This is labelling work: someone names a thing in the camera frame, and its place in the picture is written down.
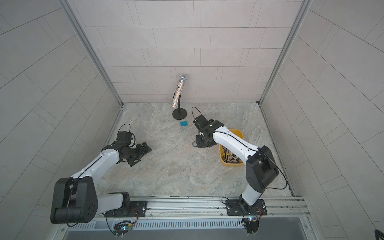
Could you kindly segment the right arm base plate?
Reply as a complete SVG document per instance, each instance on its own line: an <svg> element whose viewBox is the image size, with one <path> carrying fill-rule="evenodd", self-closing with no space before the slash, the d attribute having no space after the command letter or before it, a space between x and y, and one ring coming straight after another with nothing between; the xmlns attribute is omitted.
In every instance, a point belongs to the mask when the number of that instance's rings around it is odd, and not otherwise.
<svg viewBox="0 0 384 240"><path fill-rule="evenodd" d="M248 205L243 200L225 200L228 216L266 216L268 214L265 201L258 199L253 205Z"/></svg>

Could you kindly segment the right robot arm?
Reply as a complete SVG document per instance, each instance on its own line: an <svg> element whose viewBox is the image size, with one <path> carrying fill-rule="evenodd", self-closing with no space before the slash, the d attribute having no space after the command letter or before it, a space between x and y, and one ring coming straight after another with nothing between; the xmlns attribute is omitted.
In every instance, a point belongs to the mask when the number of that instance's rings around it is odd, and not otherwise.
<svg viewBox="0 0 384 240"><path fill-rule="evenodd" d="M236 155L246 165L248 185L240 196L240 200L248 206L254 205L269 184L279 175L271 150L257 147L232 133L219 121L207 120L204 116L194 119L199 134L196 135L198 148L210 148L221 145Z"/></svg>

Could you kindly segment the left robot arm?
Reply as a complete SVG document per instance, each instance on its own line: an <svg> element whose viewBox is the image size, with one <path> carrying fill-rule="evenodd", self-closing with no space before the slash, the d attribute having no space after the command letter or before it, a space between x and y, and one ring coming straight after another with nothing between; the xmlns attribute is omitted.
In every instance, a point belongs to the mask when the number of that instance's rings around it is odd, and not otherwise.
<svg viewBox="0 0 384 240"><path fill-rule="evenodd" d="M111 167L123 162L133 166L151 150L147 143L129 147L122 141L114 142L105 146L82 170L69 178L59 179L54 187L51 223L88 223L97 215L106 218L144 217L146 201L132 202L127 192L98 195L96 187Z"/></svg>

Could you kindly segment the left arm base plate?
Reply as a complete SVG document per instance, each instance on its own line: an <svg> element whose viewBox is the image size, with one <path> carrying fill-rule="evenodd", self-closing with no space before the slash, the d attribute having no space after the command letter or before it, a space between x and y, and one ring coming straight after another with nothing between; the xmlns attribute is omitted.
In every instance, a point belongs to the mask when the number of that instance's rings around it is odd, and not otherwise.
<svg viewBox="0 0 384 240"><path fill-rule="evenodd" d="M106 218L143 218L146 215L148 202L147 201L133 201L130 206L122 206L116 210L110 210L103 213Z"/></svg>

